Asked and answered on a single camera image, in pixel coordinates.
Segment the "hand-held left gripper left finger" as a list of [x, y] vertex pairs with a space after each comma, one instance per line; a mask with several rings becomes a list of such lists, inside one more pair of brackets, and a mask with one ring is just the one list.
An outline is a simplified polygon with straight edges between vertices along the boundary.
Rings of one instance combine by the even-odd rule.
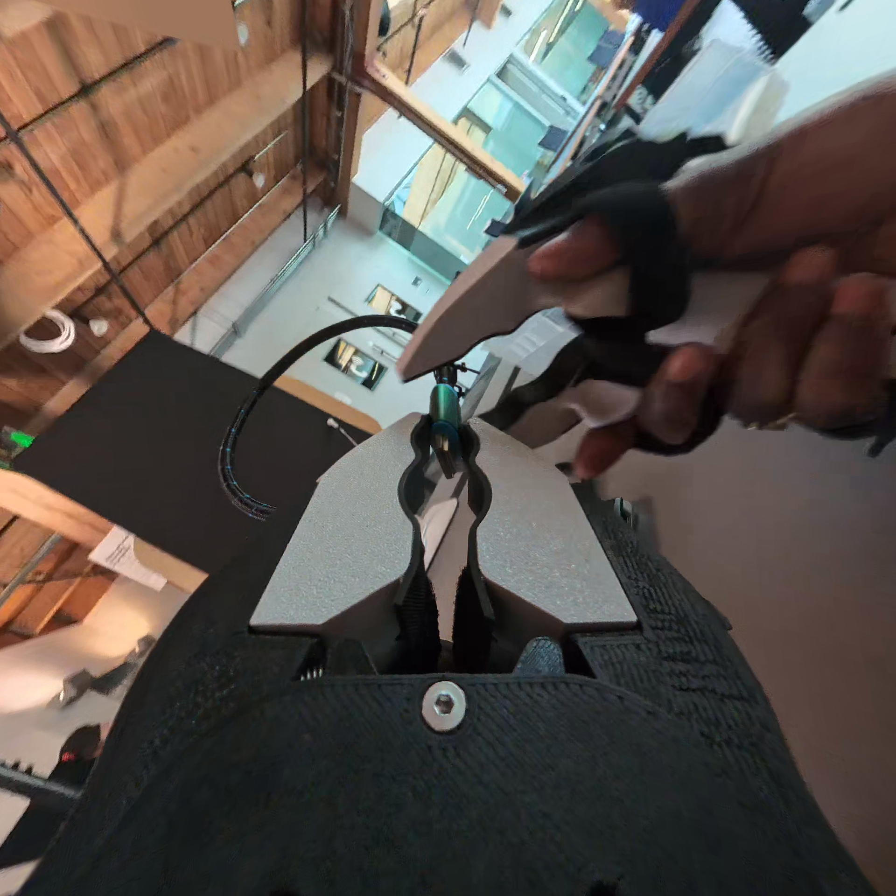
[[361, 643], [374, 666], [437, 666], [418, 513], [432, 420], [411, 413], [321, 476], [252, 613], [258, 633]]

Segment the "white paper sign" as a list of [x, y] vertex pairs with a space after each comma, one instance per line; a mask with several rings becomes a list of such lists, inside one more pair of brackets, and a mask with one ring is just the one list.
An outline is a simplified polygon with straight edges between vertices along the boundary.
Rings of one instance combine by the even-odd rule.
[[161, 591], [167, 585], [163, 575], [145, 566], [137, 557], [134, 534], [117, 525], [111, 527], [88, 558], [96, 566], [153, 591]]

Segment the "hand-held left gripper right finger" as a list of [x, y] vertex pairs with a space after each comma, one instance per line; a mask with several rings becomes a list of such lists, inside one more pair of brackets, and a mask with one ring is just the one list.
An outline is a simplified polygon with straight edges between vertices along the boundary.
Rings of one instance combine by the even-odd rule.
[[631, 633], [635, 610], [566, 476], [474, 419], [462, 433], [472, 522], [454, 601], [457, 670], [510, 670], [527, 645]]

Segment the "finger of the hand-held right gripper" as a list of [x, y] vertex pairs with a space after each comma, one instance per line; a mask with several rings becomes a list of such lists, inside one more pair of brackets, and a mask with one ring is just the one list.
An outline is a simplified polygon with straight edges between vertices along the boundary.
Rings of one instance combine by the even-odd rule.
[[420, 321], [396, 363], [403, 383], [462, 359], [494, 337], [513, 333], [541, 311], [583, 294], [582, 282], [544, 281], [529, 268], [534, 246], [502, 236], [448, 286]]

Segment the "framed wall picture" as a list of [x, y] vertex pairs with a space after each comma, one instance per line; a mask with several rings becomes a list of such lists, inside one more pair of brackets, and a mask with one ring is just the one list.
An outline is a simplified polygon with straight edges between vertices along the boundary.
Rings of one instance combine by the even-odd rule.
[[364, 353], [345, 339], [337, 339], [323, 358], [326, 364], [345, 375], [355, 385], [374, 391], [384, 378], [388, 367]]
[[399, 318], [413, 323], [419, 323], [423, 316], [418, 308], [410, 305], [382, 284], [378, 284], [369, 293], [364, 304], [369, 308], [370, 313]]

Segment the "person's right hand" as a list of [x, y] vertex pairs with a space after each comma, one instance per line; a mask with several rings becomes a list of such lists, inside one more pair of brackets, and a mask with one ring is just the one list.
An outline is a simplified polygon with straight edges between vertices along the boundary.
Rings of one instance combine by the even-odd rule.
[[664, 190], [697, 261], [778, 269], [720, 349], [674, 350], [631, 416], [588, 432], [577, 475], [601, 475], [647, 436], [684, 446], [711, 395], [749, 428], [881, 434], [894, 395], [894, 75]]

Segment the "black board on white stand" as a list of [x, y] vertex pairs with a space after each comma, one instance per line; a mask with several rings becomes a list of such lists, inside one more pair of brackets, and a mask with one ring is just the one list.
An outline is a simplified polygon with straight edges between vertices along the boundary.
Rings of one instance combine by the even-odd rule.
[[[218, 448], [255, 378], [157, 333], [145, 336], [38, 435], [16, 469], [207, 574], [263, 529], [227, 498]], [[237, 480], [251, 496], [295, 506], [350, 439], [344, 418], [279, 388], [259, 401], [238, 442]]]

